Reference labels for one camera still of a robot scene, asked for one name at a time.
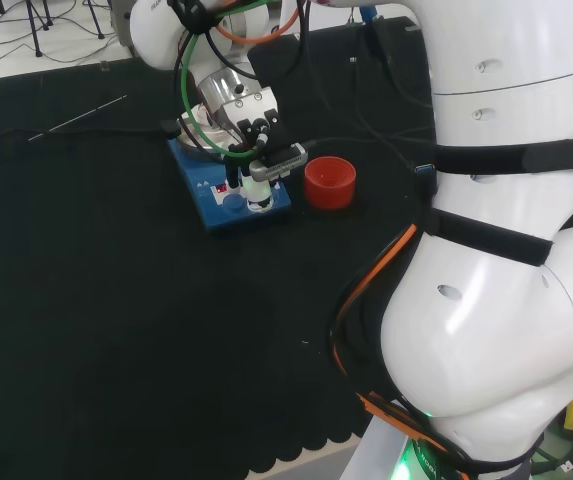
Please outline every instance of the tripod leg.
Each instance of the tripod leg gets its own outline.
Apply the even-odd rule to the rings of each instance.
[[[53,19],[50,18],[50,11],[48,10],[47,0],[44,0],[44,11],[46,12],[46,24],[48,26],[52,26],[53,25]]]
[[[42,52],[39,49],[39,40],[37,40],[37,30],[35,30],[35,20],[33,19],[33,4],[30,0],[26,0],[26,8],[28,8],[28,20],[30,21],[30,29],[33,32],[33,40],[35,41],[35,56],[41,57]]]
[[[35,5],[33,5],[32,0],[29,0],[28,3],[30,3],[31,8],[35,11],[35,15],[37,15],[37,18],[39,18],[39,21],[42,23],[42,28],[44,29],[45,32],[47,32],[48,31],[48,25],[46,25],[44,23],[44,20],[42,20],[42,16],[39,14],[37,9],[35,8]]]
[[[97,38],[100,40],[105,38],[102,30],[99,28],[99,22],[97,21],[97,17],[95,16],[95,10],[93,9],[93,0],[88,0],[88,8],[90,8],[90,14],[93,16],[93,20],[95,20],[95,26],[97,27]]]

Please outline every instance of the orange cable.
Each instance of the orange cable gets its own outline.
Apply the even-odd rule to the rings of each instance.
[[[391,248],[386,255],[384,255],[382,257],[382,259],[377,262],[377,264],[373,267],[373,269],[368,273],[368,275],[366,275],[361,282],[359,282],[359,285],[357,285],[357,288],[355,288],[355,290],[353,290],[353,293],[350,294],[350,297],[348,297],[348,300],[346,300],[346,302],[344,302],[344,305],[342,306],[341,310],[339,311],[338,316],[341,317],[344,315],[344,313],[346,313],[346,310],[348,310],[348,308],[351,306],[351,304],[355,301],[355,299],[359,296],[360,293],[362,293],[364,291],[364,289],[368,286],[368,284],[371,282],[371,280],[373,278],[375,278],[377,276],[377,274],[379,274],[379,272],[386,266],[388,265],[388,263],[395,258],[395,256],[399,253],[399,251],[404,248],[404,246],[408,243],[408,241],[413,238],[413,235],[415,235],[415,232],[417,232],[417,226],[416,225],[411,225],[410,227],[408,227],[408,230],[406,230],[406,232],[404,233],[404,235],[402,235],[402,237],[399,239],[399,241],[393,246],[393,248]]]
[[[297,20],[297,17],[299,17],[299,11],[297,9],[295,9],[293,16],[290,17],[290,20],[288,20],[286,25],[281,27],[276,32],[271,33],[270,35],[266,35],[265,37],[259,37],[259,38],[238,37],[237,35],[233,35],[232,33],[224,30],[220,25],[217,25],[217,31],[235,43],[241,43],[242,45],[259,45],[260,43],[266,43],[266,42],[270,42],[271,40],[275,40],[282,33],[284,33],[286,30],[288,30],[290,27],[293,26],[293,24]]]
[[[346,313],[346,310],[355,301],[355,299],[359,296],[359,294],[364,291],[364,289],[368,286],[368,284],[371,282],[371,280],[373,278],[375,278],[379,274],[379,272],[381,272],[382,269],[386,265],[388,265],[388,263],[390,263],[390,261],[393,258],[395,258],[395,256],[401,251],[402,248],[404,248],[404,246],[409,242],[409,240],[411,238],[413,238],[413,235],[415,235],[416,232],[417,232],[417,226],[416,225],[413,224],[410,227],[408,227],[408,230],[406,230],[406,232],[404,232],[404,235],[401,236],[399,241],[395,245],[393,245],[393,247],[386,253],[386,255],[384,255],[381,258],[381,260],[379,262],[377,262],[377,264],[372,268],[372,270],[370,272],[368,272],[368,274],[361,280],[361,282],[359,282],[359,284],[357,285],[357,287],[355,288],[353,293],[350,294],[350,296],[348,297],[346,302],[344,302],[344,305],[342,305],[342,308],[339,310],[339,313],[337,315],[338,318],[340,318],[341,316],[344,315],[344,313]],[[344,375],[346,375],[346,371],[344,369],[344,366],[342,365],[342,362],[341,362],[341,359],[339,357],[339,352],[337,351],[336,345],[333,347],[333,356],[335,357],[335,361],[337,362],[337,365],[339,366],[341,371],[344,373]],[[375,392],[372,392],[371,395],[374,395],[377,398],[380,398],[383,400],[383,398],[380,397]],[[379,407],[375,406],[372,402],[370,402],[369,400],[364,398],[362,395],[358,394],[358,397],[364,403],[364,407],[365,407],[366,411],[369,412],[370,414],[375,415],[376,417],[385,421],[386,423],[388,423],[392,427],[396,428],[400,432],[408,435],[408,437],[412,438],[415,441],[420,440],[420,439],[426,440],[427,442],[430,442],[436,448],[439,448],[441,451],[447,452],[446,448],[444,448],[442,445],[440,445],[438,442],[436,442],[432,438],[418,432],[417,430],[415,430],[411,426],[409,426],[403,422],[400,422],[396,418],[391,417],[390,415],[387,415],[385,411],[383,411]],[[405,417],[409,421],[412,421],[412,419],[406,413],[404,413],[402,410],[395,408],[393,405],[390,405],[390,408],[394,409],[402,417]],[[459,472],[459,473],[462,476],[463,480],[470,480],[470,477],[467,474],[462,473],[462,472]]]

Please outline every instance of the blue device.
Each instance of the blue device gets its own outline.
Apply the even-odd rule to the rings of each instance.
[[[373,23],[377,16],[377,8],[375,7],[359,7],[359,14],[366,25]]]
[[[263,213],[251,211],[243,196],[243,187],[241,194],[227,191],[224,165],[191,158],[191,154],[181,148],[177,139],[169,140],[168,144],[188,184],[206,230],[273,215],[290,207],[290,198],[284,184],[277,182],[271,188],[273,207]]]

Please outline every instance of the circular hole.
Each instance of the circular hole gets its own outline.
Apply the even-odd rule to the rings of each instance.
[[[493,183],[497,180],[495,175],[471,175],[470,179],[477,183]]]
[[[462,294],[459,290],[455,287],[451,287],[450,285],[439,285],[437,287],[439,293],[441,293],[444,297],[448,298],[449,300],[461,300]]]

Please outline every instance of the metal rod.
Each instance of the metal rod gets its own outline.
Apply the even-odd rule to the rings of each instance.
[[[49,131],[49,132],[54,132],[55,130],[58,130],[58,129],[60,129],[60,128],[66,126],[66,125],[68,125],[68,124],[70,124],[70,123],[73,123],[73,122],[79,120],[80,118],[87,117],[87,116],[90,115],[91,113],[95,113],[95,112],[101,110],[102,108],[106,108],[106,107],[108,107],[109,105],[112,105],[113,103],[119,102],[120,100],[125,99],[127,96],[128,96],[128,95],[123,95],[123,96],[121,96],[121,97],[119,97],[119,98],[116,98],[115,100],[111,100],[110,102],[105,103],[105,104],[103,104],[103,105],[100,105],[100,106],[97,107],[97,108],[93,108],[92,110],[89,110],[89,111],[86,112],[86,113],[82,113],[81,115],[78,115],[78,116],[75,117],[75,118],[71,118],[70,120],[67,120],[67,121],[65,121],[64,123],[61,123],[61,124],[57,125],[56,127],[51,128],[51,129],[48,130],[48,131]],[[37,140],[38,138],[43,137],[43,136],[44,136],[44,134],[43,134],[43,133],[40,133],[39,135],[35,135],[34,137],[30,137],[30,138],[27,140],[27,142],[32,142],[33,140]]]

